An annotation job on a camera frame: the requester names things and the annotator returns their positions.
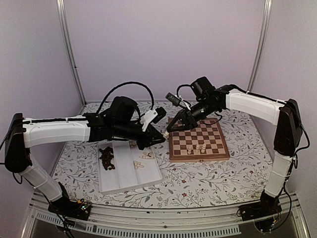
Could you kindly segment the white divided tray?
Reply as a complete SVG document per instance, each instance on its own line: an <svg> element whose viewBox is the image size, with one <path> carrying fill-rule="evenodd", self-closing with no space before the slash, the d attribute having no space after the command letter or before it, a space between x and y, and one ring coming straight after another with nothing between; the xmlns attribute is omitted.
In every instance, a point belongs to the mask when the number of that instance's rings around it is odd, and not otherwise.
<svg viewBox="0 0 317 238"><path fill-rule="evenodd" d="M113 148L114 170L105 170L99 159L99 149ZM162 182L162 174L157 160L154 158L146 162L143 169L134 169L132 152L128 141L114 141L97 146L99 192L103 195L139 189Z"/></svg>

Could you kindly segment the wooden chessboard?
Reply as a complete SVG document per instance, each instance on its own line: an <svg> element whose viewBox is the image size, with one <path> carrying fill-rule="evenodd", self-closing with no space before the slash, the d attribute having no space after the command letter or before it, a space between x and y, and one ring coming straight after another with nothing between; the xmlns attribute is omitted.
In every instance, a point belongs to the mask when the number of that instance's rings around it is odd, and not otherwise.
<svg viewBox="0 0 317 238"><path fill-rule="evenodd" d="M173 163L209 162L228 160L230 158L228 147L217 118L207 118L198 122L198 127L171 132L169 134L169 160ZM206 144L204 154L195 154L196 145L200 149ZM192 154L187 153L188 146L193 147Z"/></svg>

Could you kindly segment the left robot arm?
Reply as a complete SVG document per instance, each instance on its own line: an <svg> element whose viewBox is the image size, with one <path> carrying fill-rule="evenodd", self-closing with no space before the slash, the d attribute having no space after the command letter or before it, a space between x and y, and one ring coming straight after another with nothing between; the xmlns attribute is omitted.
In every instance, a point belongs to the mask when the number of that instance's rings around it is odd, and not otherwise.
<svg viewBox="0 0 317 238"><path fill-rule="evenodd" d="M137 103L127 97L115 97L111 106L95 113L69 118L26 119L16 113L1 147L4 148L5 168L13 174L20 174L63 215L70 215L73 203L62 184L56 182L31 157L30 148L42 144L67 141L136 141L140 150L165 142L164 136L154 124L165 117L163 107L151 108L137 120L132 120Z"/></svg>

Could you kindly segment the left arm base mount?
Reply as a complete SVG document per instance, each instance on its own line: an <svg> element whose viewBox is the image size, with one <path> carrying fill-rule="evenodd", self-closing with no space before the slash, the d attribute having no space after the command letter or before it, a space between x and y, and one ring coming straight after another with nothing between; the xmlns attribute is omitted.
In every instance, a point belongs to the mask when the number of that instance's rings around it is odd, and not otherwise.
<svg viewBox="0 0 317 238"><path fill-rule="evenodd" d="M87 221L90 216L91 206L92 203L84 199L72 201L62 197L56 201L51 201L48 210L61 216Z"/></svg>

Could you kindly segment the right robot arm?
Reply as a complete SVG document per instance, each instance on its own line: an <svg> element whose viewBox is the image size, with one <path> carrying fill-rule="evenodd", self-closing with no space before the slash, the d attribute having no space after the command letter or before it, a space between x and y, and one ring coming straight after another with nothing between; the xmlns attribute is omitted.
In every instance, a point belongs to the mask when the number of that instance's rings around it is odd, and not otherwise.
<svg viewBox="0 0 317 238"><path fill-rule="evenodd" d="M180 110L167 126L168 136L175 131L185 131L198 126L198 121L222 110L236 110L258 117L276 126L272 171L256 206L260 216L275 209L278 197L284 190L292 167L298 165L299 143L307 132L302 124L295 100L281 101L244 91L234 84L215 88L203 76L190 84L197 103Z"/></svg>

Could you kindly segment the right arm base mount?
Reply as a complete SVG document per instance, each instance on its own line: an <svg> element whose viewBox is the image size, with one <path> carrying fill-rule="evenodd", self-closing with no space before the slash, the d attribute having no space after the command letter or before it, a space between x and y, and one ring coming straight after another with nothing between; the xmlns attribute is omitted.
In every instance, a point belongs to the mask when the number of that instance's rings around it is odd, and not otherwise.
<svg viewBox="0 0 317 238"><path fill-rule="evenodd" d="M272 206L263 202L254 202L239 206L236 215L242 221L254 221L255 228L261 233L271 232L280 219L282 208L279 202Z"/></svg>

